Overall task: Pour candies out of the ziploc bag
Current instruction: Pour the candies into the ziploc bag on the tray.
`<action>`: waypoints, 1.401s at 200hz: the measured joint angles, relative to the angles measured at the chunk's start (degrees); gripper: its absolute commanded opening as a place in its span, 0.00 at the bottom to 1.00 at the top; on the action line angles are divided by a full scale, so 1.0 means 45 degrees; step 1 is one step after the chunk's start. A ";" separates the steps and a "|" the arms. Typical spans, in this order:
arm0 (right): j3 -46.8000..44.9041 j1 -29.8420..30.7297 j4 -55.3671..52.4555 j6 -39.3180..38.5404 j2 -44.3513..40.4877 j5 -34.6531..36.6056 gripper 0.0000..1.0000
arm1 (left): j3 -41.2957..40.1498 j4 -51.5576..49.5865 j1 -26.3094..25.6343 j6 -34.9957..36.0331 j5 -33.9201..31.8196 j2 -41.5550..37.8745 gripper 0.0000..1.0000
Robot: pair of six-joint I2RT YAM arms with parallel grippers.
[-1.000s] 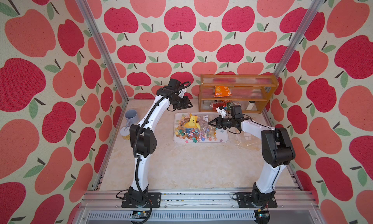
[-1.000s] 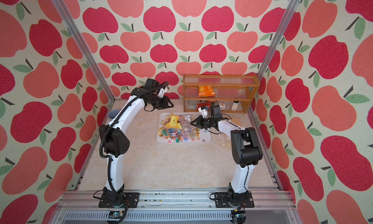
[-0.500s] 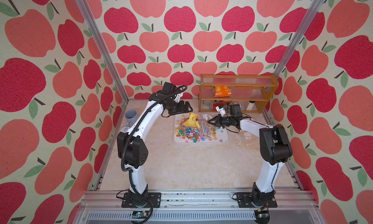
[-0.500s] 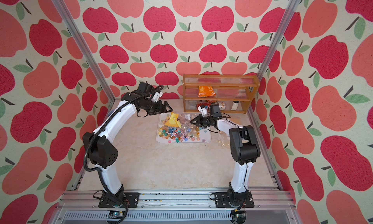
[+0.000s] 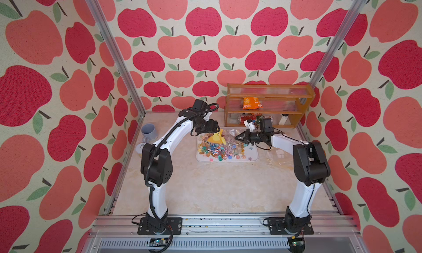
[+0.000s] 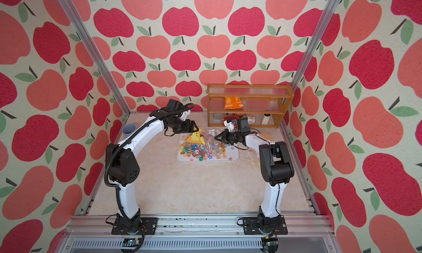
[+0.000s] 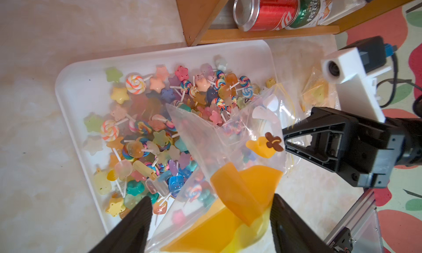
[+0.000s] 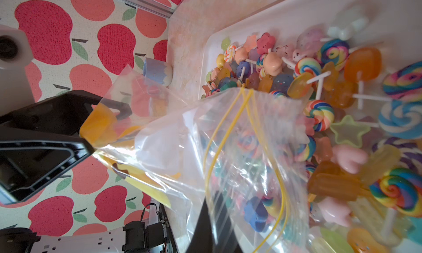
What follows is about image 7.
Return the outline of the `ziploc bag of candies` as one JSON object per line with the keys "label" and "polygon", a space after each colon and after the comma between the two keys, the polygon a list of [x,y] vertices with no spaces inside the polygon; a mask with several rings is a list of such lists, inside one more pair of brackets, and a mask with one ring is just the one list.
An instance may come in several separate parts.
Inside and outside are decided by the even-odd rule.
{"label": "ziploc bag of candies", "polygon": [[329,83],[323,73],[313,68],[301,94],[301,107],[306,116],[311,115],[313,107],[327,107],[340,110],[338,93],[333,83]]}

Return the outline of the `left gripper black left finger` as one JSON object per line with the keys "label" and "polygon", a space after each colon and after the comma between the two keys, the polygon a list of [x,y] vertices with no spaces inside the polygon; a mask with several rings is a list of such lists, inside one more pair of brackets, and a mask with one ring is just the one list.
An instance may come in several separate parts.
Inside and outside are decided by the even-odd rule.
{"label": "left gripper black left finger", "polygon": [[90,252],[143,253],[147,244],[152,215],[151,199],[144,197]]}

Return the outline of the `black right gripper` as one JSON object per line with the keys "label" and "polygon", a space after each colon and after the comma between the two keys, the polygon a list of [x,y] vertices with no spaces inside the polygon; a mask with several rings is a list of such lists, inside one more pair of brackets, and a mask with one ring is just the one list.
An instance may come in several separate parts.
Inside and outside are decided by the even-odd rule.
{"label": "black right gripper", "polygon": [[[327,132],[326,143],[287,142]],[[312,108],[306,119],[282,130],[286,151],[334,172],[353,187],[386,188],[397,164],[403,164],[406,133],[402,121],[386,123],[326,107]]]}

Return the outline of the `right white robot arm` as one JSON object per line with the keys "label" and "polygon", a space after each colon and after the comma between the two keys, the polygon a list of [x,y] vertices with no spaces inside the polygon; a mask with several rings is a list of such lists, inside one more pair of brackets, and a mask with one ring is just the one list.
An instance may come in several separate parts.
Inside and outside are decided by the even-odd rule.
{"label": "right white robot arm", "polygon": [[285,150],[336,173],[353,187],[386,188],[397,165],[422,164],[421,119],[379,122],[314,107],[282,131]]}

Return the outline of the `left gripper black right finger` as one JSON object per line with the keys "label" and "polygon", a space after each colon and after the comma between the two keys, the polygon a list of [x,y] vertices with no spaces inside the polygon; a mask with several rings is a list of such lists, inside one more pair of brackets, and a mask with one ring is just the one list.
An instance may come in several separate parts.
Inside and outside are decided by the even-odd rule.
{"label": "left gripper black right finger", "polygon": [[279,194],[274,195],[270,225],[277,253],[333,252]]}

